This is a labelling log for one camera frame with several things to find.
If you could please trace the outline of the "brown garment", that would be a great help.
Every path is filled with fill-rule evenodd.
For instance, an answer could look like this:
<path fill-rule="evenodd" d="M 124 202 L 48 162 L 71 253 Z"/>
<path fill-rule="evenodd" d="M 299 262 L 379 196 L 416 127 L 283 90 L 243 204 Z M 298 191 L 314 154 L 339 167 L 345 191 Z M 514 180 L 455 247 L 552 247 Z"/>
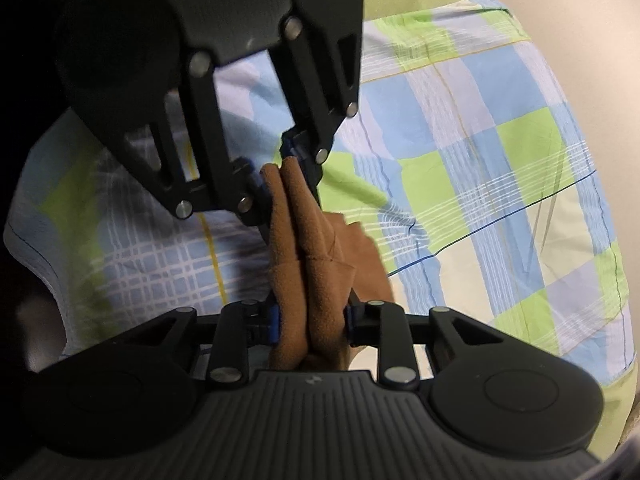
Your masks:
<path fill-rule="evenodd" d="M 295 158 L 260 173 L 272 198 L 269 283 L 281 313 L 269 366 L 347 370 L 361 351 L 344 334 L 349 297 L 394 300 L 378 246 L 360 223 L 320 209 Z"/>

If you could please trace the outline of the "checkered plaid bed sheet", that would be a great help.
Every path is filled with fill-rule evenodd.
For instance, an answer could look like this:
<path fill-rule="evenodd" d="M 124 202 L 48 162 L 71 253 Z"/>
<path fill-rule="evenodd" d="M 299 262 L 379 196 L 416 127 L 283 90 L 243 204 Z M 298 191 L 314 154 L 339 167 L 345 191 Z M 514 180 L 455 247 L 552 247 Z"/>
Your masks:
<path fill-rule="evenodd" d="M 454 308 L 602 385 L 624 376 L 636 352 L 610 208 L 518 20 L 462 0 L 367 22 L 361 75 L 319 194 L 375 240 L 398 304 Z M 174 218 L 74 115 L 30 154 L 4 241 L 52 292 L 67 353 L 268 288 L 256 231 L 225 211 Z"/>

